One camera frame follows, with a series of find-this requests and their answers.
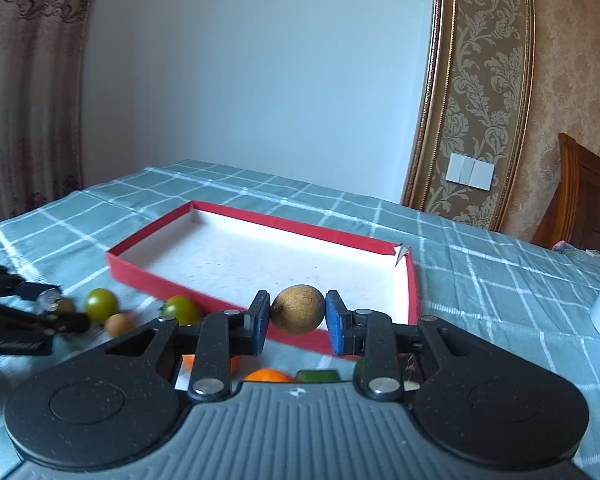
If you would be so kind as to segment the green cucumber piece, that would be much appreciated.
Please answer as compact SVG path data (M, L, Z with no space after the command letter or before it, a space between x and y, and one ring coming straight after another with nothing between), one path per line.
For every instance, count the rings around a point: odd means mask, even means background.
M354 371L353 371L353 378L357 381L360 382L364 376L364 372L365 372L365 358L364 356L360 356L355 363L355 367L354 367Z
M341 382L341 377L336 370L298 370L294 380L300 384L333 384Z

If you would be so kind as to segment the wooden headboard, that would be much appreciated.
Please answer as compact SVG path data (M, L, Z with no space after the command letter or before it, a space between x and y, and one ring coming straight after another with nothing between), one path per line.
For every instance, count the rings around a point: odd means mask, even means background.
M600 250L600 156L568 134L561 133L558 141L560 181L531 243Z

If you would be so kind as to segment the white wall switch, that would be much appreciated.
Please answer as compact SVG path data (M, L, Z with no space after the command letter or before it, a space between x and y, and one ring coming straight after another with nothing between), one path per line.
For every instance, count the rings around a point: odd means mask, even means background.
M478 190L490 191L495 166L490 162L452 153L445 180Z

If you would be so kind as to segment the green tomato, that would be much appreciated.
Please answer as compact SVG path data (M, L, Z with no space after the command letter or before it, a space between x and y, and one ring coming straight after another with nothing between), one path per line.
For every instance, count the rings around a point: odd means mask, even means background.
M102 325L119 312L119 300L110 290L95 288L86 296L84 310L94 324Z
M204 318L204 310L196 301L182 295L172 296L160 309L162 318L175 318L181 326L199 324Z

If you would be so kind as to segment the red cardboard box lid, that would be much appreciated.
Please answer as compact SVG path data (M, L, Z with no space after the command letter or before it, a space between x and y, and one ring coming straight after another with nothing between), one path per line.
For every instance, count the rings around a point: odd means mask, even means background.
M419 294L410 248L192 200L107 252L111 275L160 300L186 296L207 313L247 309L260 290L336 290L350 310L414 325Z

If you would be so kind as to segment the green plaid tablecloth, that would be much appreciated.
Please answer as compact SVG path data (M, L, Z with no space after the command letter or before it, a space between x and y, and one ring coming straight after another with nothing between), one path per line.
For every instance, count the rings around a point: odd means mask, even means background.
M189 200L411 248L422 312L552 370L583 392L591 420L576 462L600 479L600 334L590 319L600 259L582 252L551 252L375 197L183 160L46 200L1 222L0 264L58 285L77 304L95 288L109 289L145 323L156 316L158 300L114 280L106 252Z

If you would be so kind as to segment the gold framed wallpaper panel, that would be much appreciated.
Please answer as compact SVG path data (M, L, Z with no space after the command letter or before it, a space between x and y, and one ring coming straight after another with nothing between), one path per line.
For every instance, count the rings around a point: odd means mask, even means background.
M534 18L534 0L432 0L403 205L501 229L529 116ZM445 180L452 153L493 164L490 191Z

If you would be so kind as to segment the brown longan fruit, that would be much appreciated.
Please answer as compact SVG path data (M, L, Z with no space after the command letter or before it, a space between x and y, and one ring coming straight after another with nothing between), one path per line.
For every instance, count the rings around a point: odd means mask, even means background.
M325 298L310 285L294 285L282 290L270 309L271 322L284 333L303 335L323 322Z

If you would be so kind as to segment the brown longan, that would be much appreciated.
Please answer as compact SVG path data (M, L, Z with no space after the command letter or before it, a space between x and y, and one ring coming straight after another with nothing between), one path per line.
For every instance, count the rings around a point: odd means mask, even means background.
M134 323L126 313L111 315L104 323L104 330L111 338L117 338L134 328Z
M59 314L76 313L76 306L70 298L59 298L53 302L52 311Z

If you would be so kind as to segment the orange tangerine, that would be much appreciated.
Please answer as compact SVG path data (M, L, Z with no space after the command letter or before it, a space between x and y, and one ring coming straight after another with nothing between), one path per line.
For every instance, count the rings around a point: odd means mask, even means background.
M276 370L275 368L265 367L254 370L244 378L245 382L294 382L294 378L289 374Z
M239 365L240 357L232 356L227 360L228 371L230 374L235 374ZM194 354L184 354L182 356L182 365L187 373L190 373L196 367L196 356ZM202 360L202 365L205 367L213 366L214 368L223 367L225 360L223 358L209 358L208 356Z

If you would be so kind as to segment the pink grey clothes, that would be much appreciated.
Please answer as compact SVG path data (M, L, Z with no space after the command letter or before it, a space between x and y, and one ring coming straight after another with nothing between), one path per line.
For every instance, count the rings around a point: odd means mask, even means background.
M600 250L592 249L592 248L577 248L566 242L565 240L560 240L552 247L553 252L561 252L562 254L570 254L573 256L583 257L584 255L588 255L592 258L600 259Z

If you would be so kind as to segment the patterned curtain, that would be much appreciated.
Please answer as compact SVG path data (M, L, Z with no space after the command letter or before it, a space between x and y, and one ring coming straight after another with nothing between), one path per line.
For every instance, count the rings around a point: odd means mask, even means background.
M0 0L0 221L82 184L80 82L91 0Z

